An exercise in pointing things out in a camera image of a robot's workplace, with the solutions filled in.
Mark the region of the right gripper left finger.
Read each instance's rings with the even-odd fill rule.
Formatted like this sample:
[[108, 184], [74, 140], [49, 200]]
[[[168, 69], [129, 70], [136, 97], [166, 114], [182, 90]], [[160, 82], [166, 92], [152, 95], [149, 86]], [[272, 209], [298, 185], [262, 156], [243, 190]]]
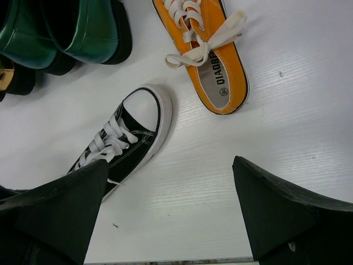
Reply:
[[98, 160], [34, 189], [1, 187], [1, 264], [83, 264], [108, 174]]

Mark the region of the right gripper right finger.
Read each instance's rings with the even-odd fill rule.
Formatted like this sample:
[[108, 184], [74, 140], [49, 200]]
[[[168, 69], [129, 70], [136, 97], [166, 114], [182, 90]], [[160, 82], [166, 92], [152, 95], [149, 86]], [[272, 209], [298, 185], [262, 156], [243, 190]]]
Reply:
[[352, 264], [352, 204], [300, 187], [244, 157], [233, 162], [250, 248], [259, 264]]

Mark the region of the black sneaker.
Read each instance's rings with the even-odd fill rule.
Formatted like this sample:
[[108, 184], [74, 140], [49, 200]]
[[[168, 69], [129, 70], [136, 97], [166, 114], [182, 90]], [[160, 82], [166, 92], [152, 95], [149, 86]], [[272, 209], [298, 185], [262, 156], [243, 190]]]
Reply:
[[106, 160], [109, 175], [103, 198], [107, 199], [161, 149], [172, 115], [172, 101], [164, 88], [137, 88], [121, 102], [69, 171]]

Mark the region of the orange sneaker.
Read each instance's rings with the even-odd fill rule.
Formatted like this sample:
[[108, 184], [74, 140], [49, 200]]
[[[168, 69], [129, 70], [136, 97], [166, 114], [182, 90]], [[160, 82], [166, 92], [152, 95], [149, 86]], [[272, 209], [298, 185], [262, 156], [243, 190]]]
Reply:
[[222, 1], [153, 0], [156, 13], [177, 53], [168, 67], [184, 66], [195, 91], [212, 113], [230, 115], [249, 95], [249, 82], [235, 41], [247, 21], [244, 11], [227, 15]]

